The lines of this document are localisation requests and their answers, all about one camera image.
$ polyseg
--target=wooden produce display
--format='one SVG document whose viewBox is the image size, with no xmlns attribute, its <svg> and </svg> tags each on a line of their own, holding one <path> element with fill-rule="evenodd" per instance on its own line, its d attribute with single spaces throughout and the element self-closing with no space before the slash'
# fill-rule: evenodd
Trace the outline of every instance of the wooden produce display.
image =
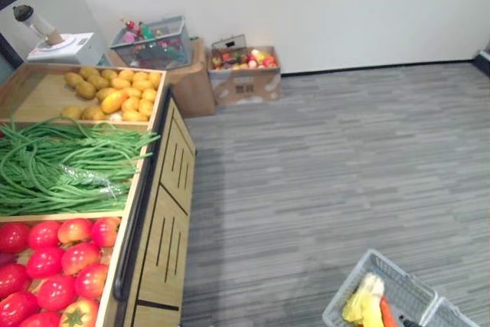
<svg viewBox="0 0 490 327">
<path fill-rule="evenodd" d="M 0 88 L 0 124 L 16 126 L 59 115 L 67 104 L 84 104 L 66 86 L 64 74 L 80 66 L 24 64 Z M 116 71 L 128 68 L 111 68 Z M 134 70 L 155 72 L 154 70 Z M 195 147 L 173 100 L 165 72 L 148 122 L 115 122 L 137 132 L 154 131 L 160 140 L 142 148 L 153 152 L 137 162 L 121 211 L 0 217 L 0 222 L 64 221 L 74 217 L 120 217 L 115 245 L 105 256 L 109 269 L 96 326 L 176 326 L 180 320 L 187 253 Z M 83 125 L 97 121 L 80 120 Z"/>
</svg>

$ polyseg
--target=carrot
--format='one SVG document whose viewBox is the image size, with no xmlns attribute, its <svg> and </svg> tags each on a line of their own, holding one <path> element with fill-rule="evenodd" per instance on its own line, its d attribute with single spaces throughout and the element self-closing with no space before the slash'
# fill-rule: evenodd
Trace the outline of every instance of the carrot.
<svg viewBox="0 0 490 327">
<path fill-rule="evenodd" d="M 384 327 L 398 327 L 397 321 L 391 314 L 390 306 L 386 297 L 382 297 L 380 301 L 381 318 L 383 319 Z"/>
</svg>

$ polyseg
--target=wire basket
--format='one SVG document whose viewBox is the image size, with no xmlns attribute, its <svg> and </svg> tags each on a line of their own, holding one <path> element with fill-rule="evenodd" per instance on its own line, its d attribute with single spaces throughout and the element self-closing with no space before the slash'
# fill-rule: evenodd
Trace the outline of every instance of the wire basket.
<svg viewBox="0 0 490 327">
<path fill-rule="evenodd" d="M 404 315 L 412 321 L 421 323 L 436 303 L 437 292 L 434 289 L 403 271 L 376 250 L 369 250 L 354 267 L 323 312 L 323 321 L 328 327 L 355 326 L 342 318 L 342 310 L 368 272 L 383 279 L 384 295 L 395 317 Z"/>
</svg>

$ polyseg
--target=black baseboard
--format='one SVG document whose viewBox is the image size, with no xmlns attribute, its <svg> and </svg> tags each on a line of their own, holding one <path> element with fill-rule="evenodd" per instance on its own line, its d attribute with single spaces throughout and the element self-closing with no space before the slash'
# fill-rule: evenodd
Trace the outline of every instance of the black baseboard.
<svg viewBox="0 0 490 327">
<path fill-rule="evenodd" d="M 283 73 L 283 74 L 281 74 L 281 76 L 282 77 L 312 76 L 314 74 L 352 72 L 352 71 L 357 71 L 357 70 L 386 69 L 386 68 L 399 68 L 399 67 L 418 67 L 420 65 L 457 64 L 457 63 L 473 63 L 473 62 L 474 62 L 474 59 L 424 61 L 421 63 L 387 64 L 387 65 L 374 65 L 371 67 L 353 67 L 353 68 L 340 68 L 340 69 L 327 69 L 327 70 L 312 70 L 310 72 Z"/>
</svg>

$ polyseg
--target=gray carpet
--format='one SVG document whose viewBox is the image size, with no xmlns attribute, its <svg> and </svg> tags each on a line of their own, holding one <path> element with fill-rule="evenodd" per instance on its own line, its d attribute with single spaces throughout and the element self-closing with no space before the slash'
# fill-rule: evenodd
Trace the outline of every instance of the gray carpet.
<svg viewBox="0 0 490 327">
<path fill-rule="evenodd" d="M 488 325 L 488 86 L 470 64 L 290 77 L 189 119 L 184 325 L 323 326 L 368 248 Z"/>
</svg>

